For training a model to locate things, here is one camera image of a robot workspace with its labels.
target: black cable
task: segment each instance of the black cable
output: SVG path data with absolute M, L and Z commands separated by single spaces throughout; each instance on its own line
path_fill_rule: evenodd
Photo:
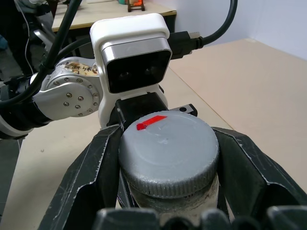
M 70 43 L 68 46 L 66 46 L 65 48 L 63 48 L 57 57 L 56 63 L 58 63 L 59 61 L 61 61 L 62 58 L 64 58 L 66 55 L 68 55 L 69 53 L 71 53 L 72 51 L 74 51 L 75 49 L 86 45 L 88 43 L 91 43 L 91 38 L 90 37 L 85 37 L 82 39 L 79 39 L 77 41 L 74 41 L 73 43 Z
M 59 31 L 56 35 L 55 41 L 52 44 L 50 52 L 43 64 L 40 66 L 40 70 L 35 77 L 34 81 L 30 84 L 30 86 L 21 94 L 8 99 L 6 101 L 0 101 L 0 109 L 12 106 L 14 104 L 20 103 L 30 97 L 32 97 L 35 93 L 37 93 L 41 87 L 43 80 L 46 75 L 50 74 L 54 69 L 54 65 L 56 64 L 56 59 L 58 53 L 63 45 L 63 42 L 68 34 L 69 28 L 71 26 L 72 20 L 75 17 L 75 14 L 81 4 L 82 0 L 71 0 L 69 7 L 64 15 L 63 21 L 59 27 Z
M 238 6 L 238 0 L 230 0 L 230 7 L 229 7 L 228 15 L 227 15 L 227 17 L 225 19 L 225 22 L 213 34 L 211 34 L 211 35 L 209 35 L 207 37 L 201 38 L 201 46 L 199 48 L 202 48 L 203 46 L 216 41 L 223 34 L 225 34 L 225 32 L 228 30 L 228 28 L 230 27 L 232 21 L 235 18 L 237 6 Z

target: table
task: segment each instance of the table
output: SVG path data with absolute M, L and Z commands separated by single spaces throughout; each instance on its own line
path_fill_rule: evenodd
M 94 22 L 102 19 L 118 18 L 131 15 L 142 15 L 148 13 L 159 13 L 164 16 L 169 30 L 171 32 L 175 31 L 175 17 L 177 11 L 148 1 L 144 4 L 145 11 L 128 12 L 127 5 L 121 5 L 115 0 L 89 4 L 87 4 L 86 2 L 82 2 L 80 9 L 77 11 L 75 18 L 72 21 L 70 30 L 90 28 L 94 24 Z M 59 26 L 63 20 L 66 9 L 66 5 L 58 5 L 54 22 L 52 25 L 52 30 L 54 32 L 57 32 L 59 30 Z
M 176 73 L 168 69 L 161 86 L 169 108 L 192 103 L 198 117 L 215 127 L 230 128 Z M 97 112 L 51 122 L 23 141 L 1 230 L 37 229 L 64 173 L 99 131 Z
M 170 68 L 307 192 L 307 61 L 243 39 L 193 51 Z

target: white wall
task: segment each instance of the white wall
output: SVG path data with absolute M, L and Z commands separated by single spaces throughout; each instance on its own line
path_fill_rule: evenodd
M 307 60 L 307 0 L 266 0 L 256 40 Z
M 215 32 L 224 22 L 230 0 L 151 0 L 176 9 L 176 31 Z M 229 30 L 212 44 L 242 38 L 307 60 L 307 0 L 238 0 Z
M 176 31 L 214 33 L 225 21 L 230 0 L 151 0 L 177 10 Z M 262 2 L 264 0 L 239 0 L 236 17 L 229 30 L 213 44 L 252 37 Z

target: jar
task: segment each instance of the jar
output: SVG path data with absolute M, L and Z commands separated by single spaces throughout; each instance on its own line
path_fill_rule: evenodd
M 217 206 L 219 145 L 211 127 L 192 115 L 162 111 L 124 132 L 119 163 L 140 207 L 155 209 L 160 223 L 184 217 L 198 225 Z

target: white camera housing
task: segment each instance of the white camera housing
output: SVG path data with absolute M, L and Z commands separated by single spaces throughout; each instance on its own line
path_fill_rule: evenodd
M 172 51 L 169 30 L 157 13 L 97 21 L 91 40 L 103 89 L 98 116 L 106 127 L 119 99 L 155 92 L 167 106 L 158 83 L 163 79 Z

